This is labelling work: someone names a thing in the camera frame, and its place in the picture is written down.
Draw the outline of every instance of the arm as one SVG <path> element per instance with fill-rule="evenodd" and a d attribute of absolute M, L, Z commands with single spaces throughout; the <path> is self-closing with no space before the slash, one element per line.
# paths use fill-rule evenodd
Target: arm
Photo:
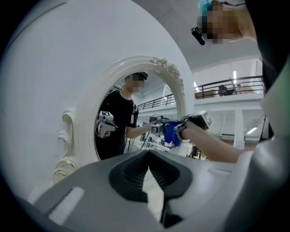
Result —
<path fill-rule="evenodd" d="M 150 122 L 149 124 L 147 124 L 145 126 L 138 127 L 138 128 L 127 127 L 126 137 L 129 139 L 134 139 L 134 138 L 150 131 L 151 125 L 153 125 L 153 124 L 155 124 L 155 121 Z"/>
<path fill-rule="evenodd" d="M 189 139 L 212 161 L 236 163 L 242 153 L 189 121 L 186 122 L 186 129 L 182 131 L 182 138 Z"/>

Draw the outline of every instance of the metal railing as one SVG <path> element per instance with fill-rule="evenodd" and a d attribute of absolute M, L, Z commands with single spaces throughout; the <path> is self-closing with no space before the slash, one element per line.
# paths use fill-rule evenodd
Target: metal railing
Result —
<path fill-rule="evenodd" d="M 166 95 L 164 97 L 160 97 L 157 99 L 154 99 L 152 101 L 145 102 L 143 104 L 138 105 L 139 110 L 145 110 L 150 109 L 158 106 L 167 106 L 167 105 L 174 105 L 176 104 L 175 98 L 173 94 Z"/>
<path fill-rule="evenodd" d="M 255 93 L 255 91 L 263 91 L 262 78 L 263 76 L 241 77 L 237 79 L 229 79 L 200 85 L 198 86 L 199 91 L 194 92 L 195 99 L 215 97 L 216 95 L 221 97 L 236 95 L 240 94 L 241 92 Z"/>
<path fill-rule="evenodd" d="M 262 76 L 256 77 L 241 77 L 237 79 L 229 79 L 224 81 L 212 82 L 205 85 L 198 86 L 199 91 L 195 91 L 195 99 L 203 99 L 208 97 L 218 96 L 229 96 L 236 95 L 241 92 L 255 92 L 255 91 L 263 91 L 263 79 Z M 145 110 L 158 106 L 167 106 L 167 105 L 176 104 L 175 98 L 173 94 L 166 95 L 164 97 L 160 97 L 154 99 L 152 101 L 145 102 L 143 104 L 138 105 L 138 109 Z"/>

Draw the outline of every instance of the ceiling light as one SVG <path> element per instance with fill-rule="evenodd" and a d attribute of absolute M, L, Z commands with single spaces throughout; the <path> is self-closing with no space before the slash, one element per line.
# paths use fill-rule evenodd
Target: ceiling light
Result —
<path fill-rule="evenodd" d="M 237 72 L 236 71 L 233 72 L 233 76 L 234 76 L 234 79 L 237 79 Z"/>
<path fill-rule="evenodd" d="M 256 127 L 256 126 L 253 127 L 253 129 L 251 129 L 251 130 L 247 133 L 247 135 L 251 134 L 251 133 L 254 132 L 255 130 L 257 130 L 257 127 Z"/>
<path fill-rule="evenodd" d="M 193 84 L 194 84 L 195 90 L 196 90 L 197 92 L 199 92 L 198 85 L 197 85 L 195 82 L 193 82 Z"/>

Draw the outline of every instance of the mirror frame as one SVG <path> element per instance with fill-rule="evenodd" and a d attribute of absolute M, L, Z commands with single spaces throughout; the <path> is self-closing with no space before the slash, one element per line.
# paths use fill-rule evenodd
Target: mirror frame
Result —
<path fill-rule="evenodd" d="M 70 107 L 63 112 L 62 120 L 67 127 L 60 130 L 58 138 L 64 141 L 65 149 L 56 165 L 50 186 L 82 166 L 100 161 L 95 148 L 94 128 L 104 96 L 120 78 L 138 72 L 153 73 L 162 78 L 174 95 L 177 117 L 187 115 L 183 80 L 179 78 L 180 73 L 173 64 L 166 59 L 147 56 L 119 60 L 88 85 L 78 107 Z"/>
<path fill-rule="evenodd" d="M 76 154 L 84 164 L 100 160 L 95 148 L 94 126 L 104 96 L 121 77 L 137 72 L 153 73 L 162 78 L 174 95 L 177 117 L 187 114 L 182 79 L 174 65 L 168 64 L 165 59 L 146 56 L 120 60 L 109 67 L 102 77 L 94 80 L 77 110 L 74 144 Z"/>

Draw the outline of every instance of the blue object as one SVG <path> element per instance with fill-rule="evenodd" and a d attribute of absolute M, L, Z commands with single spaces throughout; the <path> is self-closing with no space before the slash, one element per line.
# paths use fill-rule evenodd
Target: blue object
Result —
<path fill-rule="evenodd" d="M 173 142 L 175 146 L 179 146 L 181 141 L 177 138 L 175 131 L 173 130 L 175 126 L 179 125 L 180 123 L 176 124 L 168 124 L 166 126 L 166 133 L 164 134 L 164 140 L 166 143 Z"/>

